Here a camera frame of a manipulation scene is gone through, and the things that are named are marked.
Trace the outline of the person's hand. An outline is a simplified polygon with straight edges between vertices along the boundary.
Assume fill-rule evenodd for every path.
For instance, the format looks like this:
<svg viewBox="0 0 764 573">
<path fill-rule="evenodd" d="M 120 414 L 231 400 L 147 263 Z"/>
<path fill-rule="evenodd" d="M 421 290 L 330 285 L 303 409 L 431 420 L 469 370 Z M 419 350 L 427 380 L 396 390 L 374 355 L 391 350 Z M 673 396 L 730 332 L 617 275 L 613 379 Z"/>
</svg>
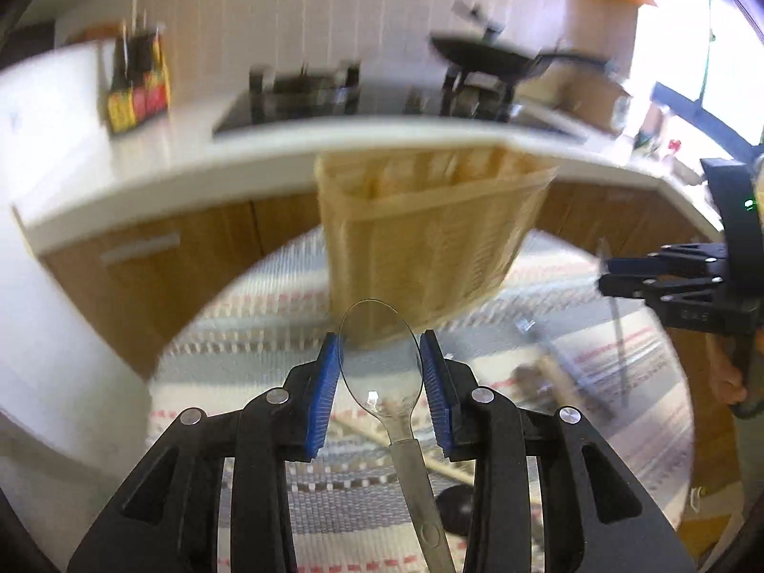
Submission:
<svg viewBox="0 0 764 573">
<path fill-rule="evenodd" d="M 732 406 L 744 402 L 747 389 L 743 384 L 743 375 L 724 352 L 719 336 L 707 335 L 706 348 L 710 361 L 710 388 L 713 397 L 724 405 Z"/>
</svg>

